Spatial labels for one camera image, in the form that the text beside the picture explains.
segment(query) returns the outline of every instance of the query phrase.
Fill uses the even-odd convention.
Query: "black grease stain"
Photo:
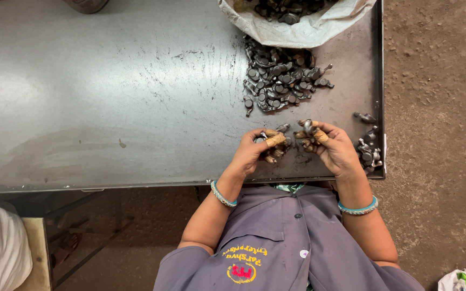
[[[127,146],[125,143],[122,142],[122,139],[119,138],[118,141],[120,142],[120,147],[122,147],[122,149],[125,149],[125,147]]]

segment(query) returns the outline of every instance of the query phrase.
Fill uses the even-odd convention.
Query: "wrist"
[[[366,173],[364,173],[364,169],[360,166],[359,163],[347,169],[344,169],[342,173],[335,176],[335,180],[337,183],[343,182],[350,182],[351,180],[360,180],[368,178],[366,177]]]
[[[242,167],[238,167],[234,164],[230,164],[222,173],[221,178],[226,178],[229,180],[242,181],[245,180],[246,173]]]
[[[346,208],[365,208],[373,200],[370,183],[362,169],[347,171],[343,175],[336,176],[335,183],[340,202]]]
[[[217,190],[224,198],[233,202],[242,189],[245,177],[243,171],[228,166],[217,180]]]

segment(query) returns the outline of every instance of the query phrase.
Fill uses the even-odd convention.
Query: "red logo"
[[[233,266],[233,271],[231,272],[232,275],[236,275],[243,278],[251,278],[251,268],[247,272],[244,271],[244,267],[241,267],[240,270],[238,266]]]

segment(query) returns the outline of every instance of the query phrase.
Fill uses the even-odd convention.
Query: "dark gray metal part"
[[[377,119],[373,116],[371,116],[369,113],[366,113],[365,115],[360,114],[359,112],[354,112],[355,117],[360,117],[363,122],[366,122],[368,124],[374,124],[377,122]]]
[[[279,131],[279,132],[281,132],[281,133],[284,133],[284,132],[286,132],[289,128],[290,128],[290,124],[284,123],[284,124],[279,125],[279,126],[276,128],[276,131]]]

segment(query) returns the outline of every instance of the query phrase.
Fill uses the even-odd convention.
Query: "metal table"
[[[60,0],[0,1],[0,192],[204,184],[256,127],[292,132],[310,117],[356,141],[369,129],[359,111],[383,129],[380,1],[314,49],[319,65],[333,63],[335,88],[272,114],[245,117],[242,35],[209,0],[111,0],[95,15]],[[296,147],[249,178],[332,174]]]

